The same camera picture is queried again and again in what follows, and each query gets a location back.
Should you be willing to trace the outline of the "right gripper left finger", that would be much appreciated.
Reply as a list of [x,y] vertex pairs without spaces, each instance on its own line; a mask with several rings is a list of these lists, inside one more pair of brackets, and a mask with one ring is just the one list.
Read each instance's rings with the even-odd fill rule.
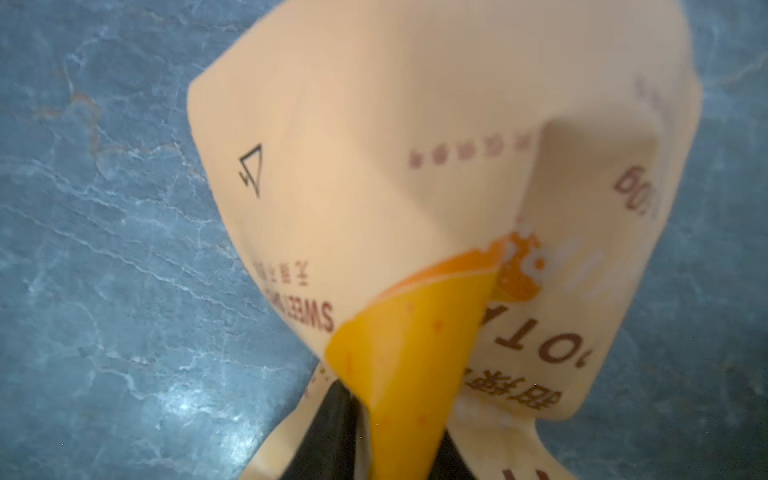
[[358,400],[339,381],[331,383],[318,412],[281,480],[353,480]]

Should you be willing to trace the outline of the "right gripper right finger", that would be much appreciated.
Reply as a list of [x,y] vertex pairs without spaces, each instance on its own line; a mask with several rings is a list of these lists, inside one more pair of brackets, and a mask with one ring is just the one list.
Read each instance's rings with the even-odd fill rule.
[[475,480],[475,476],[459,454],[448,431],[439,445],[428,480]]

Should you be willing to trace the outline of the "beige sweet potato snack bag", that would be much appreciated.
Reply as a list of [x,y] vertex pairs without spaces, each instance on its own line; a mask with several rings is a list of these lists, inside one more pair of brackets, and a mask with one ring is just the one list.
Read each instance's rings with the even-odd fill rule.
[[195,78],[231,241],[318,357],[244,471],[280,479],[339,380],[354,479],[566,479],[701,115],[679,1],[286,1]]

